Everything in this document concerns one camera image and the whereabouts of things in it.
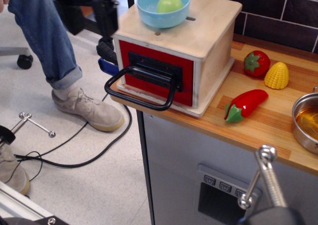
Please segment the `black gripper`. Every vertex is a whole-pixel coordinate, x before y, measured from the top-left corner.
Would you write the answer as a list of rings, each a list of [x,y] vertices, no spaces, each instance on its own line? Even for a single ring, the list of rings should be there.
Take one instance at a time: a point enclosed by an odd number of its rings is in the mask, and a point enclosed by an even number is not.
[[[93,7],[97,27],[103,37],[110,37],[118,30],[116,0],[57,0],[62,6],[61,18],[73,35],[84,29],[84,16],[79,6]]]

